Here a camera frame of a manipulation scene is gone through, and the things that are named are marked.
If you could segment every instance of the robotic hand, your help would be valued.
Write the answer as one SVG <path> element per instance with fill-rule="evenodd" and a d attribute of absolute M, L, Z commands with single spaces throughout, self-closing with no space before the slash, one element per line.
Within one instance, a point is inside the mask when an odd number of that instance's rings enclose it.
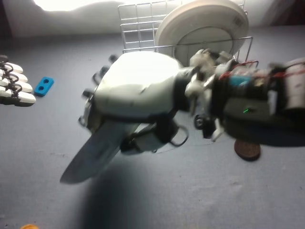
<path fill-rule="evenodd" d="M 111 68 L 93 76 L 86 89 L 79 122 L 92 133 L 61 177 L 79 183 L 97 175 L 121 150 L 124 154 L 155 152 L 185 127 L 177 111 L 194 114 L 195 127 L 215 141 L 222 132 L 249 142 L 273 146 L 305 145 L 305 60 L 272 64 L 258 70 L 255 62 L 238 63 L 224 52 L 200 50 L 190 67 L 154 52 L 111 57 Z M 140 124 L 147 126 L 135 132 Z"/>
<path fill-rule="evenodd" d="M 7 56 L 0 55 L 0 104 L 32 106 L 36 102 L 30 94 L 33 88 L 22 72 L 20 66 L 10 63 Z"/>

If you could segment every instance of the gray blade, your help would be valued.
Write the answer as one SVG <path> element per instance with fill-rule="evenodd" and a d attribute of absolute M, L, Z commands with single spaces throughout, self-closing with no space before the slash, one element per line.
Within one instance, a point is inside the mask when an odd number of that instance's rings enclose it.
<path fill-rule="evenodd" d="M 70 162 L 61 176 L 61 183 L 76 184 L 98 174 L 118 153 L 122 140 L 138 126 L 106 121 Z"/>

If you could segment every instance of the white wall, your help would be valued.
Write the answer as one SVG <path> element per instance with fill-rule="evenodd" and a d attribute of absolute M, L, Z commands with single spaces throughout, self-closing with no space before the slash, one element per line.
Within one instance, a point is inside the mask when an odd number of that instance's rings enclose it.
<path fill-rule="evenodd" d="M 250 26 L 268 26 L 294 1 L 246 0 L 244 9 L 248 11 Z M 3 3 L 15 37 L 120 31 L 117 7 L 123 3 L 119 1 L 98 2 L 73 11 L 44 11 L 33 0 L 3 0 Z"/>

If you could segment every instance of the wire dish rack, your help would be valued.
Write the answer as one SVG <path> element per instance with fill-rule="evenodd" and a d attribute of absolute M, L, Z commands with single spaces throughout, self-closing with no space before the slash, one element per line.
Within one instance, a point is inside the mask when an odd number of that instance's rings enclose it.
<path fill-rule="evenodd" d="M 200 43 L 189 43 L 179 45 L 155 46 L 155 34 L 163 19 L 175 8 L 187 1 L 162 0 L 139 4 L 124 4 L 118 7 L 121 20 L 121 33 L 124 50 L 126 52 L 149 51 L 171 54 L 175 56 L 176 50 L 186 53 L 185 60 L 180 60 L 183 65 L 189 65 L 189 59 L 200 49 L 206 47 L 217 47 L 226 42 L 244 42 L 237 53 L 230 53 L 237 61 L 248 60 L 253 37 L 242 37 L 238 39 L 208 41 Z M 245 0 L 240 0 L 239 6 L 244 9 Z"/>

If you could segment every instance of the orange object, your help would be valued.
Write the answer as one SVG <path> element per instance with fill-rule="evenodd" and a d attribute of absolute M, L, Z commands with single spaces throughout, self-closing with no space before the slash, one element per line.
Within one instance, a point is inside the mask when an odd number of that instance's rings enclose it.
<path fill-rule="evenodd" d="M 33 224 L 27 224 L 22 226 L 20 229 L 39 229 L 39 227 L 33 225 Z"/>

